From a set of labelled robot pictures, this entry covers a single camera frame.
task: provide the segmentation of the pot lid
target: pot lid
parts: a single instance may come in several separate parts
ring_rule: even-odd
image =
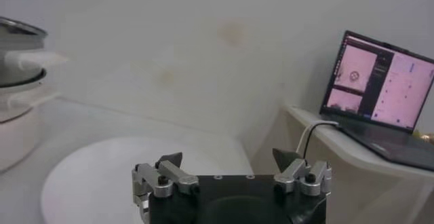
[[[35,26],[0,16],[0,35],[6,35],[7,37],[10,37],[10,35],[35,36],[43,39],[47,36],[47,33]]]
[[[0,88],[21,86],[45,76],[42,67],[23,70],[15,63],[6,63],[5,55],[9,51],[41,49],[46,36],[40,28],[0,17]]]

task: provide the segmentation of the white wall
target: white wall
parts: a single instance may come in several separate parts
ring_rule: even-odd
[[[47,46],[71,57],[52,72],[65,97],[236,136],[253,155],[282,91],[285,101],[317,109],[345,29],[432,53],[428,5],[429,0],[0,0],[0,14],[47,29]],[[432,127],[432,112],[430,101],[422,126]]]

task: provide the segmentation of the white countertop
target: white countertop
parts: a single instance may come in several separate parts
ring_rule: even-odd
[[[75,150],[115,137],[147,136],[201,145],[225,153],[219,161],[232,171],[250,170],[239,142],[173,124],[153,121],[65,100],[41,107],[45,131],[41,144],[22,162],[0,174],[0,223],[43,224],[41,189],[51,169]]]
[[[311,113],[297,106],[288,105],[286,111],[304,126],[321,120],[318,114]],[[352,138],[330,126],[320,126],[314,135],[344,161],[358,168],[388,174],[392,176],[417,176],[433,180],[434,172],[388,162]]]

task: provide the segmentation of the computer display window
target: computer display window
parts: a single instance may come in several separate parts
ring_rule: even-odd
[[[412,129],[434,64],[347,36],[325,107]]]

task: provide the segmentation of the white table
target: white table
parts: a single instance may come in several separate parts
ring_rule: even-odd
[[[286,107],[290,140],[318,114]],[[327,160],[334,170],[328,223],[434,223],[434,172],[390,163],[331,126],[315,129],[308,160]]]
[[[48,102],[42,111],[41,144],[25,160],[0,173],[1,224],[43,224],[39,202],[51,169],[77,149],[110,138],[146,136],[195,143],[214,152],[222,168],[252,171],[241,144],[233,138],[65,100]]]

